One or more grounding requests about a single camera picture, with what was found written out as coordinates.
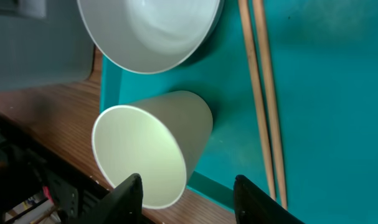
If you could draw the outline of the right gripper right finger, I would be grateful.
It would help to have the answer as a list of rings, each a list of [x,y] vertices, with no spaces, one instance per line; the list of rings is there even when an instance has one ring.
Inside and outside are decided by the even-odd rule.
[[[237,224],[303,224],[244,175],[235,178],[234,212]]]

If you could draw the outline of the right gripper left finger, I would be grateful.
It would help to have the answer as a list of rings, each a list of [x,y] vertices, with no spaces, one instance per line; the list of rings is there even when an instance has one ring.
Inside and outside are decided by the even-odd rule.
[[[139,174],[131,174],[88,213],[69,221],[73,224],[140,224],[143,185]]]

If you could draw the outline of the pale green cup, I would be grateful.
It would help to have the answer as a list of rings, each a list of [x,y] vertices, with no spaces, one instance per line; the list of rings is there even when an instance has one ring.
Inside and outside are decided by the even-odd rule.
[[[200,96],[174,91],[100,113],[93,155],[112,187],[139,174],[143,207],[164,209],[181,198],[212,128],[211,110]]]

